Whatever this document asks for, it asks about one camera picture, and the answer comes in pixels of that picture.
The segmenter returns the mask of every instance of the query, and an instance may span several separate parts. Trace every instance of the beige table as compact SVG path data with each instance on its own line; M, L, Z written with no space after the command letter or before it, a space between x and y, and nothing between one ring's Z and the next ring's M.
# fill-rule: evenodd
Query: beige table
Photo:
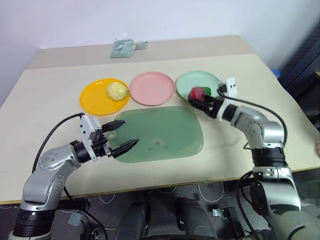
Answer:
M79 95L89 83L117 78L127 84L140 73L158 71L172 79L190 70L204 70L219 79L235 77L238 97L279 113L288 128L286 159L294 170L317 168L319 132L268 67L237 36L151 42L128 59L109 59L111 45L54 48L40 51L0 109L0 203L19 202L36 153L52 127L81 112ZM187 105L177 94L163 106ZM133 99L120 111L147 108ZM101 123L117 114L99 117ZM72 195L128 191L155 186L232 180L253 167L243 150L245 136L226 121L195 109L204 136L200 153L179 159L123 163L103 157L85 163L66 183ZM78 139L79 120L61 126L46 149Z

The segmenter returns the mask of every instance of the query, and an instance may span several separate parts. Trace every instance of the yellow plate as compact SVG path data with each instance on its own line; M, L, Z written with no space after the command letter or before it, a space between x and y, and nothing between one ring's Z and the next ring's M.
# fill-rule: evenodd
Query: yellow plate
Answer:
M129 100L129 94L121 101L112 100L107 93L107 88L114 82L121 83L128 88L123 81L115 78L94 81L86 86L80 95L82 108L89 114L97 116L113 114L122 109Z

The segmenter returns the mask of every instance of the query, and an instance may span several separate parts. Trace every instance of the green tray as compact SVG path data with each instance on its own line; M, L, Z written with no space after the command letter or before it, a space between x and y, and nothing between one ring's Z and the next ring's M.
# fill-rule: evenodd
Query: green tray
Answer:
M129 152L117 157L120 162L190 157L199 153L204 145L200 123L191 108L167 106L128 110L115 120L126 120L126 123L106 134L110 147L140 139Z

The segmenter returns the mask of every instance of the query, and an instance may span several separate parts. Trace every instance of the pink plate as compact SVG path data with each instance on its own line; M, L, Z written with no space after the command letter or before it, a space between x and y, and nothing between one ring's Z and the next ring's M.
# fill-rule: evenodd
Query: pink plate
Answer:
M175 93L174 81L164 73L149 71L136 76L130 83L131 97L146 106L164 104Z

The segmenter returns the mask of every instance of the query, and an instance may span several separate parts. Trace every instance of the yellow fruit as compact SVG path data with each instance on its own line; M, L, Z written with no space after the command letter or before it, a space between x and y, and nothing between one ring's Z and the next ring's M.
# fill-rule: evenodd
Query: yellow fruit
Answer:
M128 95L129 90L127 86L121 84L120 82L113 82L109 84L107 93L112 100L121 101Z

